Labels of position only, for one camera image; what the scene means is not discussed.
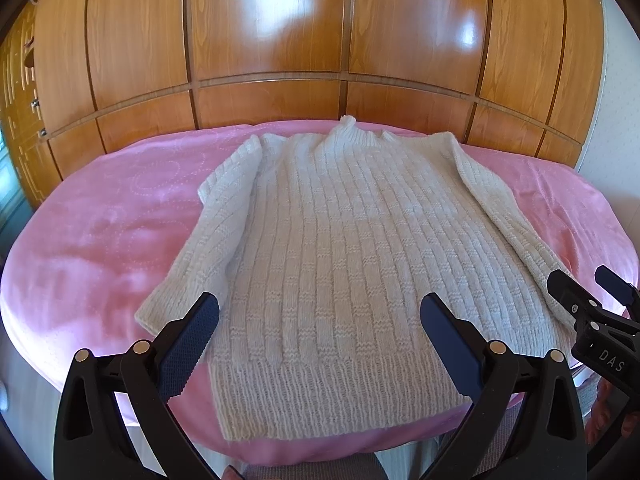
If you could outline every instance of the white knitted sweater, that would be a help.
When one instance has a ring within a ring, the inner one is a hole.
[[[136,319],[156,334],[209,291],[207,350],[223,436],[388,428],[463,402],[421,325],[437,292],[514,351],[568,352],[546,293],[564,265],[505,183],[450,133],[251,137],[198,191],[204,209]]]

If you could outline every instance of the sweater sleeve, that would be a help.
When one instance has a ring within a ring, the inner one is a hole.
[[[223,308],[228,297],[225,269],[244,232],[261,160],[260,140],[251,136],[201,184],[204,208],[196,227],[165,279],[136,312],[137,322],[154,336],[183,317],[205,291]]]
[[[573,317],[546,291],[546,279],[550,272],[556,269],[561,269],[569,275],[571,272],[524,216],[511,188],[493,171],[467,155],[452,133],[430,136],[432,141],[437,142],[424,142],[426,137],[398,137],[388,132],[385,132],[385,136],[392,142],[410,146],[412,150],[427,158],[430,153],[425,150],[439,150],[440,155],[455,164],[466,188],[536,280],[549,310],[573,333]]]

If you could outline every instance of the white wall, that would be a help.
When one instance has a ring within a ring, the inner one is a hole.
[[[640,253],[640,40],[615,0],[602,3],[603,82],[576,169],[609,200]]]

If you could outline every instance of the metal rivet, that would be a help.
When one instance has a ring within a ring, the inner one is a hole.
[[[89,357],[89,351],[86,348],[83,348],[82,350],[78,350],[76,352],[76,361],[78,361],[79,363],[81,363],[88,357]]]
[[[491,341],[489,343],[489,350],[494,354],[504,354],[507,351],[507,345],[502,341]]]
[[[146,339],[141,339],[140,341],[137,341],[135,345],[133,345],[133,351],[136,354],[143,354],[150,348],[151,348],[151,343]]]
[[[549,355],[556,363],[564,361],[564,354],[559,350],[552,350]]]

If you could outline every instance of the pink bedspread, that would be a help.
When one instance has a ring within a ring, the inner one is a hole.
[[[334,124],[284,121],[156,137],[102,156],[73,174],[36,211],[4,269],[0,309],[20,354],[62,390],[78,349],[114,354],[147,338],[133,316],[196,224],[198,185],[251,134],[329,132]],[[606,264],[637,283],[638,257],[604,197],[565,166],[471,146],[465,150],[513,189],[533,227],[583,286],[620,312],[595,284],[593,273]],[[226,442],[204,365],[196,367],[184,393],[170,405],[192,440],[264,465],[332,460],[429,438],[455,428],[466,410],[462,406],[399,428],[330,438]],[[134,423],[125,396],[120,406],[128,423]]]

